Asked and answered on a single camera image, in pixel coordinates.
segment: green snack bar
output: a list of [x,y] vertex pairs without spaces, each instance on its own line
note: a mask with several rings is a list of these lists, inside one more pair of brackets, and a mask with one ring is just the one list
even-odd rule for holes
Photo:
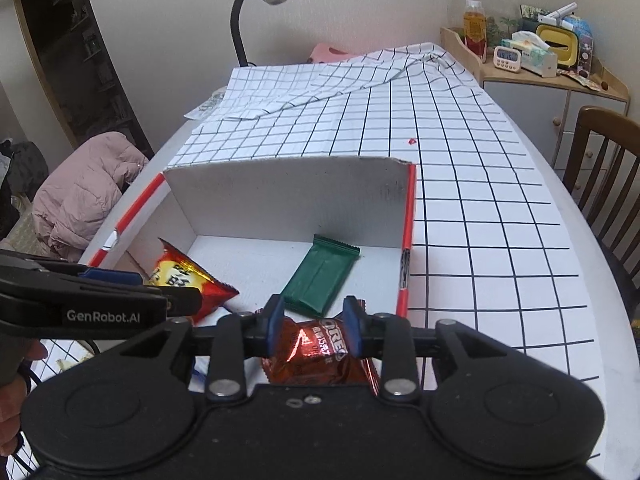
[[282,291],[287,308],[304,316],[324,316],[359,254],[359,247],[315,235],[314,244]]

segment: grid tablecloth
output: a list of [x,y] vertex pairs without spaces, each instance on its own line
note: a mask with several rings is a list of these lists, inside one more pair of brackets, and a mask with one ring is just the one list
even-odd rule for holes
[[[284,156],[417,165],[409,313],[454,318],[586,382],[605,401],[593,313],[561,216],[500,107],[439,46],[235,69],[169,167]],[[418,360],[434,388],[428,360]],[[590,465],[602,469],[606,427]]]

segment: pink jacket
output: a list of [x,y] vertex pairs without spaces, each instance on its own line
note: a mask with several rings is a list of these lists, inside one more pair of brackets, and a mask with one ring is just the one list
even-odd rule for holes
[[76,262],[148,160],[119,132],[92,137],[44,181],[33,199],[38,239]]

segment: doorway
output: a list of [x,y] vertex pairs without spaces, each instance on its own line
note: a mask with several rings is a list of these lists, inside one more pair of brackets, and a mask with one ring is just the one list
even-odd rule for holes
[[40,84],[76,148],[110,131],[147,158],[151,146],[107,52],[89,0],[14,0]]

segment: lamp neck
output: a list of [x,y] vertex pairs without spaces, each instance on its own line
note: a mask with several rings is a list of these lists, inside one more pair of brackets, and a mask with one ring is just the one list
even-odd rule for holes
[[236,48],[236,56],[238,56],[238,64],[240,66],[249,66],[244,53],[244,45],[240,37],[240,9],[244,0],[234,0],[234,6],[231,7],[231,38],[234,40]]

